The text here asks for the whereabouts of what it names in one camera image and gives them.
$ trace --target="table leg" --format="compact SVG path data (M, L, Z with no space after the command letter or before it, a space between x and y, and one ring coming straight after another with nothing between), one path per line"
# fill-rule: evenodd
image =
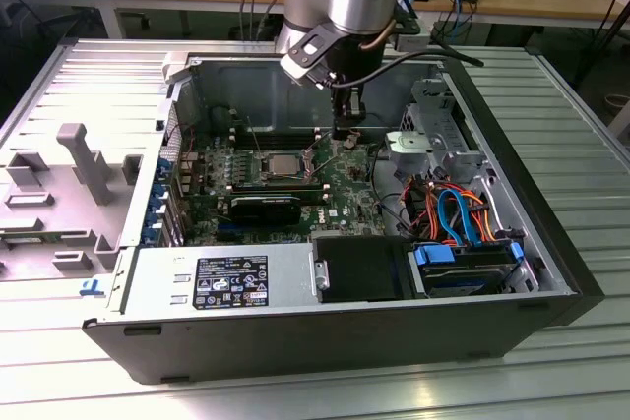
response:
M110 39L125 38L125 28L118 12L110 3L102 3L97 5L102 22L105 24L107 37Z

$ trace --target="metal case frame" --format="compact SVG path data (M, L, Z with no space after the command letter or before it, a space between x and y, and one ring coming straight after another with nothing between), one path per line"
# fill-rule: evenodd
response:
M84 332L133 379L156 384L498 357L533 332L568 324L595 306L603 298L599 286L483 98L461 64L441 64L572 292L134 320L124 315L124 304L142 250L130 248L115 272L113 312L86 320Z

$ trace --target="side panel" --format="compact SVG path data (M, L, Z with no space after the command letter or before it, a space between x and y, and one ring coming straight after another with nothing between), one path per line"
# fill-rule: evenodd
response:
M582 295L569 313L555 321L556 325L568 325L603 300L603 292L462 64L452 60L445 63L471 119L507 176L546 250L569 287Z
M139 383L196 382L498 357L573 303L561 297L150 325L86 321L83 330Z

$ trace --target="power cable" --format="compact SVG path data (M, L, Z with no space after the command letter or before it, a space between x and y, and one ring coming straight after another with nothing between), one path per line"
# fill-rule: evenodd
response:
M274 6L276 5L276 2L278 2L278 0L272 0L267 6L267 9L265 9L265 14L263 15L263 18L260 20L260 24L258 24L258 29L256 30L256 41L258 41L260 33L263 31L263 28L265 27L265 21L267 21L267 19L269 18L269 14L271 13Z
M470 56L467 56L458 51L455 51L452 48L446 49L444 51L432 50L432 49L421 49L418 51L413 51L411 53L404 54L403 56L399 56L392 62L381 66L379 69L377 69L373 73L370 73L361 79L357 79L356 81L350 81L348 83L327 83L327 86L330 87L331 89L355 88L369 81L372 81L373 79L378 78L379 76L385 74L390 69L398 66L399 64L405 61L409 61L410 59L414 59L414 58L419 58L420 56L427 56L426 59L428 60L436 60L436 59L441 59L441 58L453 58L453 59L458 59L460 61L464 61L465 63L469 63L477 67L483 67L482 61L476 58L471 58Z

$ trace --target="black plastic bracket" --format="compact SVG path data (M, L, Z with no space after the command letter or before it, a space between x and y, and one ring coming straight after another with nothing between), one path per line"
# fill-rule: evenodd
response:
M332 23L318 25L295 44L288 55L301 68L310 68L347 36L348 33L337 30Z

